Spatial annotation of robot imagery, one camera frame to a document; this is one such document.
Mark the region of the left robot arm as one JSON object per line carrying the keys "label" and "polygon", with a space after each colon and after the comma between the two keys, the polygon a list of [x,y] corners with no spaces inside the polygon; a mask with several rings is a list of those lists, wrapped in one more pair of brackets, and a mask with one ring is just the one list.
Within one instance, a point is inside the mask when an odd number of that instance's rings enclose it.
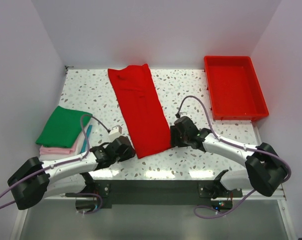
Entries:
{"label": "left robot arm", "polygon": [[89,196],[94,192],[90,172],[106,169],[136,155],[128,137],[91,147],[87,152],[58,160],[28,159],[7,181],[19,210],[29,209],[42,199],[65,193]]}

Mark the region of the red t shirt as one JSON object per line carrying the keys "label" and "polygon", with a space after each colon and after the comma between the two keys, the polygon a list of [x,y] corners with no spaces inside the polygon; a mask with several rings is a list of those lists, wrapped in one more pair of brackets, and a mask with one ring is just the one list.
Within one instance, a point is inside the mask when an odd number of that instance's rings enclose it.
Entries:
{"label": "red t shirt", "polygon": [[170,128],[147,64],[108,69],[121,113],[137,157],[158,154],[171,148]]}

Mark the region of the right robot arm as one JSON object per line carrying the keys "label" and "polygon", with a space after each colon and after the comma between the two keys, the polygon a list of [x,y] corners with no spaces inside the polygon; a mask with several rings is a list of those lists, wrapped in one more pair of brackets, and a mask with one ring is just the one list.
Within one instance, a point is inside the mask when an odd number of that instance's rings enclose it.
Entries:
{"label": "right robot arm", "polygon": [[212,197],[225,196],[236,189],[252,189],[270,197],[287,180],[291,171],[267,143],[258,146],[221,137],[208,128],[198,129],[192,120],[183,116],[170,126],[172,147],[191,147],[232,160],[243,170],[223,170],[209,189]]}

